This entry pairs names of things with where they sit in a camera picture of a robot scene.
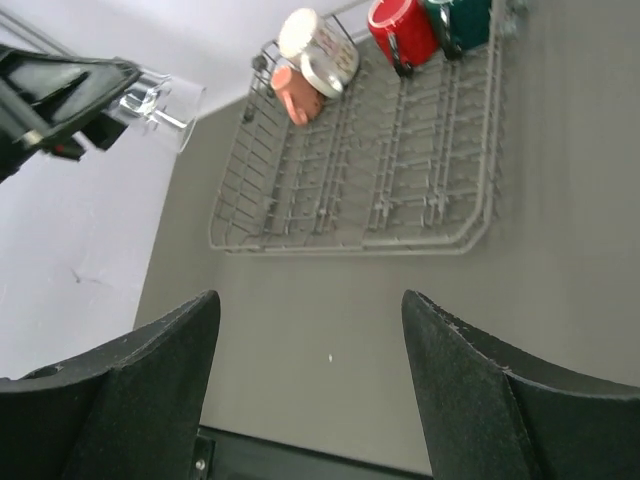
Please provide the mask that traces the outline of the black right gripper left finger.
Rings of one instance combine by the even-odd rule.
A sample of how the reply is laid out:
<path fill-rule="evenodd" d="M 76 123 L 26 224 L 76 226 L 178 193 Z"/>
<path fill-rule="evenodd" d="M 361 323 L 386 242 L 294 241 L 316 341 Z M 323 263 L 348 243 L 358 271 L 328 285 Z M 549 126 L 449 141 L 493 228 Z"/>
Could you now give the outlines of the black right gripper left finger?
<path fill-rule="evenodd" d="M 187 478 L 219 327 L 209 290 L 82 354 L 3 378 L 2 478 Z"/>

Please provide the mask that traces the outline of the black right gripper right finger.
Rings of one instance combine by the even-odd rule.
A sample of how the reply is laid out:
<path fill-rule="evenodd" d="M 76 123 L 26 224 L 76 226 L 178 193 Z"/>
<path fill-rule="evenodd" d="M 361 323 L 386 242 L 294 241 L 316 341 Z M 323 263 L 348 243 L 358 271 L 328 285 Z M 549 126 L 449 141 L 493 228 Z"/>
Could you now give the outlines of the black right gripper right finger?
<path fill-rule="evenodd" d="M 401 319 L 434 478 L 638 478 L 638 388 L 531 355 L 418 291 Z"/>

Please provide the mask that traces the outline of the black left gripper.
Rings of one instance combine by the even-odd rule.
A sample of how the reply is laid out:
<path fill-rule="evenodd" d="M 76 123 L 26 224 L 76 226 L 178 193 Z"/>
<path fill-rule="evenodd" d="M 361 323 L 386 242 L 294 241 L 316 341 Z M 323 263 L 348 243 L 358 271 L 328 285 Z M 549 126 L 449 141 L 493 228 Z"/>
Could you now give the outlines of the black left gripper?
<path fill-rule="evenodd" d="M 36 153 L 79 162 L 84 135 L 106 151 L 128 126 L 108 108 L 141 76 L 127 60 L 50 55 L 1 46 L 1 182 Z"/>

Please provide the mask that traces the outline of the clear drinking glass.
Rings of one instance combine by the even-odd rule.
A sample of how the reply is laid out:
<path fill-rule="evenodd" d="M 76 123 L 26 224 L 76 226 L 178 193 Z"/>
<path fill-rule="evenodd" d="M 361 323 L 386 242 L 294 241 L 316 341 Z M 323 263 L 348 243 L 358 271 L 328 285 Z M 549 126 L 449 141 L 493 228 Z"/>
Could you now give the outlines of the clear drinking glass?
<path fill-rule="evenodd" d="M 184 78 L 143 69 L 139 79 L 112 104 L 110 113 L 180 154 L 191 138 L 206 92 L 204 86 Z"/>

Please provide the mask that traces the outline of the pink mug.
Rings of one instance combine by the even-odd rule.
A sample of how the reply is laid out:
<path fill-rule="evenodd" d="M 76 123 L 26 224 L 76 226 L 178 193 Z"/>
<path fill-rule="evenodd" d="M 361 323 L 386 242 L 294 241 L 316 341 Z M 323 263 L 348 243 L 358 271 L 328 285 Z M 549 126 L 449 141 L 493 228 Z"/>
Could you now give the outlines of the pink mug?
<path fill-rule="evenodd" d="M 324 107 L 325 97 L 289 65 L 275 69 L 270 86 L 295 125 L 307 125 Z"/>

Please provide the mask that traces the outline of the white mug orange inside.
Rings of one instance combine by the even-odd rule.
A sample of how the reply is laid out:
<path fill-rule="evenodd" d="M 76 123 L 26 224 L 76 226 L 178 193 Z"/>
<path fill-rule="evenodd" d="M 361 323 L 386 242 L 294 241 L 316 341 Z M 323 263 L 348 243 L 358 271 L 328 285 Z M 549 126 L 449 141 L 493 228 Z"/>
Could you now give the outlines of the white mug orange inside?
<path fill-rule="evenodd" d="M 277 45 L 280 55 L 330 99 L 343 95 L 359 68 L 354 43 L 312 8 L 299 8 L 286 18 Z"/>

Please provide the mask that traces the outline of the red mug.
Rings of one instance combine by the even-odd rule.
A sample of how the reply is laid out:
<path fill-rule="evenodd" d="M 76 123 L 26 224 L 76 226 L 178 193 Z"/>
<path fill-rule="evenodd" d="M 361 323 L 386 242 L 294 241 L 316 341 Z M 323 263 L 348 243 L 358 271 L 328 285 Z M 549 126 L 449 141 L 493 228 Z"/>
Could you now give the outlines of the red mug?
<path fill-rule="evenodd" d="M 439 48 L 420 1 L 377 0 L 367 15 L 369 32 L 400 78 L 413 74 Z"/>

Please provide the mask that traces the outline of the green mug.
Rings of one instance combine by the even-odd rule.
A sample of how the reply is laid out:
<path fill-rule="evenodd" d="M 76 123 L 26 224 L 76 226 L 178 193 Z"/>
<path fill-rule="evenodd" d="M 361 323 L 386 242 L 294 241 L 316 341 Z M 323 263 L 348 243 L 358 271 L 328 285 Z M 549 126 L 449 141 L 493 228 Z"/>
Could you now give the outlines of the green mug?
<path fill-rule="evenodd" d="M 447 60 L 489 41 L 491 0 L 424 1 L 425 11 Z"/>

